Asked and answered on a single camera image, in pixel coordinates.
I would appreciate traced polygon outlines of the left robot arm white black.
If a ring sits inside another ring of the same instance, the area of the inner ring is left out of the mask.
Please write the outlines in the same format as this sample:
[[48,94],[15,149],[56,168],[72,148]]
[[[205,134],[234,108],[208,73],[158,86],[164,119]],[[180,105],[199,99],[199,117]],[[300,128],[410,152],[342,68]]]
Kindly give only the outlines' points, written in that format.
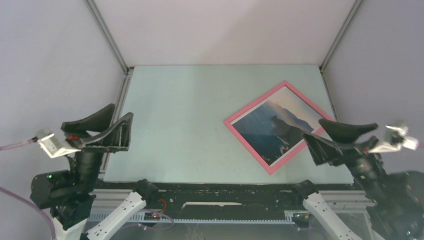
[[35,134],[50,158],[66,157],[69,163],[68,170],[38,174],[31,182],[30,199],[39,209],[50,210],[55,240],[109,240],[130,217],[158,202],[158,188],[147,179],[139,180],[115,210],[85,230],[104,155],[126,152],[131,143],[134,115],[128,112],[114,120],[115,108],[111,103],[85,118],[63,122],[63,139],[49,128]]

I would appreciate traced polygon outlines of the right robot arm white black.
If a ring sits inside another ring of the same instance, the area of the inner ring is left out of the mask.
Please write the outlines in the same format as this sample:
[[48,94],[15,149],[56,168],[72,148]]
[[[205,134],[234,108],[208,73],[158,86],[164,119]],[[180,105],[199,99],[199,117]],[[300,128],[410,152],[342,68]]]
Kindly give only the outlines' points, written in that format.
[[421,240],[424,237],[424,174],[408,170],[388,173],[383,153],[403,148],[416,150],[420,142],[409,135],[402,120],[386,125],[383,139],[360,136],[378,128],[378,124],[353,125],[328,119],[319,124],[328,138],[304,132],[302,137],[313,162],[319,165],[346,166],[354,181],[363,189],[371,228],[385,240]]

